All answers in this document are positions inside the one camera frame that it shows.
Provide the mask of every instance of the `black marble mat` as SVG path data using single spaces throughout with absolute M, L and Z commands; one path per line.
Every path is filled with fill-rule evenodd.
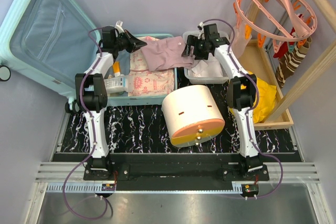
M 190 85 L 182 69 L 179 88 Z M 223 131 L 200 146 L 177 148 L 170 143 L 160 105 L 108 107 L 104 114 L 106 140 L 112 153 L 235 153 L 239 135 L 234 116 L 225 102 L 226 84 L 207 84 L 225 120 Z M 289 131 L 256 131 L 263 152 L 293 152 Z M 61 152 L 89 152 L 89 136 L 83 113 L 70 116 Z

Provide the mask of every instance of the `white cloth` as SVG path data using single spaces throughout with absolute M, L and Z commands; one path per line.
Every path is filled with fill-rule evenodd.
M 208 60 L 199 61 L 191 74 L 194 77 L 223 77 L 221 64 L 212 54 L 209 54 Z

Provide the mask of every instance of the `patterned fabric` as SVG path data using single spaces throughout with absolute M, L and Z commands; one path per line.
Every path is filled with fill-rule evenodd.
M 293 52 L 287 52 L 283 57 L 279 58 L 279 66 L 276 70 L 275 77 L 281 88 L 285 85 L 286 79 L 294 74 L 295 70 L 305 58 L 311 42 L 311 37 L 309 37 L 300 48 L 298 48 L 296 44 Z
M 158 40 L 153 37 L 142 37 L 142 40 Z M 174 71 L 148 71 L 146 60 L 141 50 L 131 54 L 130 76 L 133 76 L 133 91 L 129 97 L 143 95 L 164 95 L 174 90 Z

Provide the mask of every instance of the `yellow cloth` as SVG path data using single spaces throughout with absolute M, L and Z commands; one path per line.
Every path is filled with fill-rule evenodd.
M 275 96 L 277 94 L 276 86 L 268 84 L 257 77 L 257 87 L 259 90 L 259 103 L 253 110 L 253 122 L 259 123 L 264 120 L 275 106 Z

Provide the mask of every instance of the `hanging clothing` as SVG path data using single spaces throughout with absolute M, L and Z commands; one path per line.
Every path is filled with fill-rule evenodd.
M 294 32 L 295 32 L 295 29 L 293 27 L 292 30 L 290 31 L 290 35 L 293 35 Z M 284 42 L 280 46 L 279 51 L 273 55 L 273 58 L 279 58 L 279 59 L 282 58 L 285 55 L 285 53 L 289 51 L 288 45 L 291 47 L 291 46 L 294 46 L 295 44 L 296 42 Z
M 311 42 L 311 37 L 308 37 L 300 48 L 298 48 L 298 45 L 295 45 L 293 52 L 287 52 L 284 57 L 279 59 L 279 66 L 276 70 L 275 77 L 280 88 L 285 85 L 286 79 L 294 74 L 295 70 L 303 61 L 309 51 Z

